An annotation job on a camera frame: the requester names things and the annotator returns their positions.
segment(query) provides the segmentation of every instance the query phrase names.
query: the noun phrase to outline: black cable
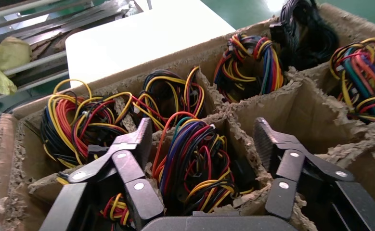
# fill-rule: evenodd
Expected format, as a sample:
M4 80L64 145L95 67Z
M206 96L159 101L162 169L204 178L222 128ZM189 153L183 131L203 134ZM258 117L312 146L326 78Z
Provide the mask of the black cable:
M339 38L319 15L315 0L289 0L280 21L270 26L272 40L281 44L284 69L315 67L329 61L339 47Z

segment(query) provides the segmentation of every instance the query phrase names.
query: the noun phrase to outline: yellow bag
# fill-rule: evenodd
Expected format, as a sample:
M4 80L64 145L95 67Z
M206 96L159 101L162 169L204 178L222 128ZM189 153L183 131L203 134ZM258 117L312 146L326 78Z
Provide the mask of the yellow bag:
M26 42L7 37L0 43L0 94L10 95L17 87L3 74L3 71L29 63L31 47Z

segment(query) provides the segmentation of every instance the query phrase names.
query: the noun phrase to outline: green floor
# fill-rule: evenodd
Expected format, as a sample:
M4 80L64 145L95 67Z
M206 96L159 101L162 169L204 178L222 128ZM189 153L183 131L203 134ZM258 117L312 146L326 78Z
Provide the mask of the green floor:
M286 0L202 0L232 27L239 29L279 15ZM375 23L375 0L321 0ZM33 95L50 94L59 80L36 87L29 92L21 92L13 97L0 100L0 109L27 99Z

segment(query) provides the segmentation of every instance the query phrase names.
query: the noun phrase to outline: cable bundle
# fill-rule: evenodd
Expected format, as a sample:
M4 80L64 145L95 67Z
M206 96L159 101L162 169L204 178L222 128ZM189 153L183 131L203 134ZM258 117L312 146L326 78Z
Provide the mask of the cable bundle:
M188 117L177 123L168 154L158 165L165 131L180 115ZM237 197L252 192L254 188L239 192L230 162L227 139L218 135L213 125L186 112L172 115L165 125L152 169L168 211L180 210L178 205L183 204L181 215L194 210L212 212L228 195Z
M109 146L116 136L127 133L119 123L128 112L132 94L124 92L109 97L93 96L85 83L90 96L88 99L77 97L72 91L57 94L58 88L68 81L72 79L64 80L55 87L44 109L40 131L47 155L72 168L88 162L89 144ZM121 96L127 96L128 102L116 116L113 99Z
M126 201L121 193L111 197L106 204L106 207L101 210L100 213L105 219L109 219L114 222L111 230L116 229L115 223L119 223L121 226L127 226L130 222L132 222L132 220L129 218L129 210L126 205Z
M330 71L339 80L337 99L348 105L348 116L375 122L375 38L337 49Z
M247 57L258 62L264 58L261 78L241 73L241 68L248 69L244 65ZM268 94L282 87L284 76L272 41L267 37L234 35L227 42L227 50L217 64L214 83L225 99L234 103L254 95Z
M143 84L139 101L145 103L138 109L152 119L156 130L163 130L168 118L176 112L189 112L200 116L205 103L204 90L194 82L199 67L189 73L187 80L168 70L156 70L149 74Z
M289 0L279 20L270 31L272 40L281 44L280 60L285 69L315 67L327 62L339 47L337 34L320 17L315 0Z

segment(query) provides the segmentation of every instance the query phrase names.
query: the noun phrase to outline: white surface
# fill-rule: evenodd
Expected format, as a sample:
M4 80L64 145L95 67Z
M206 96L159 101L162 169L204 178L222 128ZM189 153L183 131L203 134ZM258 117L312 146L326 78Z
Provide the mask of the white surface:
M173 0L70 36L68 71L89 83L234 31L200 0Z

